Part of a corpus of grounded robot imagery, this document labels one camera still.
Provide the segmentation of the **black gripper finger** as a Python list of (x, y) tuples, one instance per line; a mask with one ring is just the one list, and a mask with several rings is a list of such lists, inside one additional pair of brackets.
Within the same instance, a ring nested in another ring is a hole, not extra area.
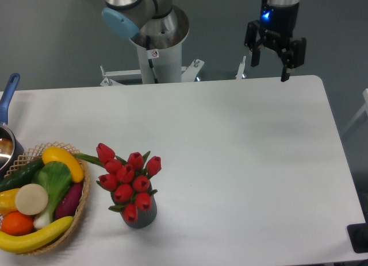
[(284, 52), (281, 60), (283, 64), (281, 81), (285, 82), (290, 78), (291, 70), (304, 64), (306, 52), (306, 38), (302, 37), (293, 40)]
[(265, 41), (265, 30), (259, 20), (248, 23), (244, 45), (251, 52), (251, 67), (256, 67), (260, 61), (260, 48)]

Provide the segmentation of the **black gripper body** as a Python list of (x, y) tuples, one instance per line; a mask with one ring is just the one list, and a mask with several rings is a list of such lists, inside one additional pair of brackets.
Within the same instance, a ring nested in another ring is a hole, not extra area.
[(289, 46), (293, 38), (293, 30), (299, 3), (286, 6), (264, 4), (261, 6), (259, 21), (265, 30), (265, 41), (263, 46), (282, 54)]

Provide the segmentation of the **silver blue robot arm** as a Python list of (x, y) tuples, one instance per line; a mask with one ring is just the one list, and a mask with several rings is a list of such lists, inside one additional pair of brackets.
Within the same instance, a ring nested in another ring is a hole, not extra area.
[[(182, 43), (189, 34), (189, 20), (173, 0), (105, 0), (104, 23), (136, 47), (144, 84), (194, 82), (204, 62), (195, 59), (182, 66)], [(306, 39), (294, 38), (300, 0), (262, 0), (257, 20), (247, 25), (244, 46), (251, 52), (251, 66), (260, 61), (265, 47), (282, 62), (281, 81), (305, 62)]]

